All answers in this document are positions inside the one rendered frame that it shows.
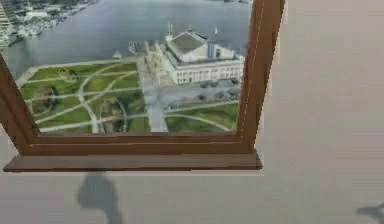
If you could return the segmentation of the brown wooden framed window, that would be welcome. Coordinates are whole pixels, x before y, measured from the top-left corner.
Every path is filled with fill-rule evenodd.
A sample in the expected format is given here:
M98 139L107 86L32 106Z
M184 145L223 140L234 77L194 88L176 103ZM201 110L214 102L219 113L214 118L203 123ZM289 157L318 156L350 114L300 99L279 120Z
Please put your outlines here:
M233 133L44 135L0 57L0 123L18 151L6 172L260 170L254 147L286 0L255 0Z

